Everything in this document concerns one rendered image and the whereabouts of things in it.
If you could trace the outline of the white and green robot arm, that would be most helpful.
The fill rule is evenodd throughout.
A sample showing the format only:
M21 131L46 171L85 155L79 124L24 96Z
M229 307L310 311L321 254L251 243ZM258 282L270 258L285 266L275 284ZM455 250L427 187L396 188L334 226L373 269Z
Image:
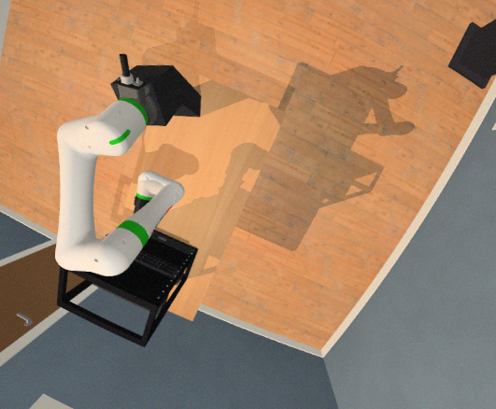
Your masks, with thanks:
M70 120L57 132L60 216L55 259L64 269L113 276L123 273L165 214L185 193L178 181L154 171L138 178L134 205L140 208L103 239L97 239L93 188L98 155L121 156L158 117L151 86L130 74L120 54L120 97L101 114Z

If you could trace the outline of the black server rack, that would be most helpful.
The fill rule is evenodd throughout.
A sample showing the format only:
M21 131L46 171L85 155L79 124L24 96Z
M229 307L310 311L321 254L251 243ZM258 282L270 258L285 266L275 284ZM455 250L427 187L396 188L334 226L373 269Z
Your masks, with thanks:
M177 292L183 287L197 249L155 230L129 268L120 275L104 276L93 272L66 271L60 266L57 305L122 338L146 346L162 321L164 312L167 312L171 302L177 297ZM185 274L184 268L187 268ZM68 271L86 280L66 292ZM165 298L167 294L169 296L174 283L177 287L167 301ZM150 311L143 336L69 302L91 284ZM156 314L159 315L156 317Z

